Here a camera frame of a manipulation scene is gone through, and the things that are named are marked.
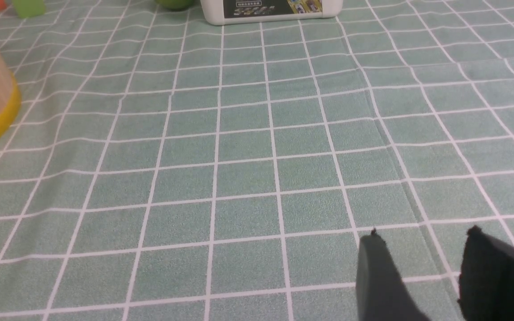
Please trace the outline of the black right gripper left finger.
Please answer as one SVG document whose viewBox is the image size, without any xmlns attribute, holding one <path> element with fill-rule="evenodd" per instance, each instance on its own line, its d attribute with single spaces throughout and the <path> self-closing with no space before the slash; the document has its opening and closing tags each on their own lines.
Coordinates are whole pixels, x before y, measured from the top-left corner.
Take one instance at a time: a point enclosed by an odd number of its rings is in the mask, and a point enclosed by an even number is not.
<svg viewBox="0 0 514 321">
<path fill-rule="evenodd" d="M 360 237 L 356 273 L 360 321 L 428 321 L 408 292 L 385 240 L 374 228 Z"/>
</svg>

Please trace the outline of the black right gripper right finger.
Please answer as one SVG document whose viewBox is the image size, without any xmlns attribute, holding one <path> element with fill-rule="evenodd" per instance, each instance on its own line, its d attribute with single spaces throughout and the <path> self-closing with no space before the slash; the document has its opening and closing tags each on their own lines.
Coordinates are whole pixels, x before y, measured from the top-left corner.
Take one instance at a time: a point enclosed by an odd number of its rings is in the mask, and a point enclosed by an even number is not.
<svg viewBox="0 0 514 321">
<path fill-rule="evenodd" d="M 467 321 L 514 321 L 514 247 L 473 226 L 459 276 L 459 307 Z"/>
</svg>

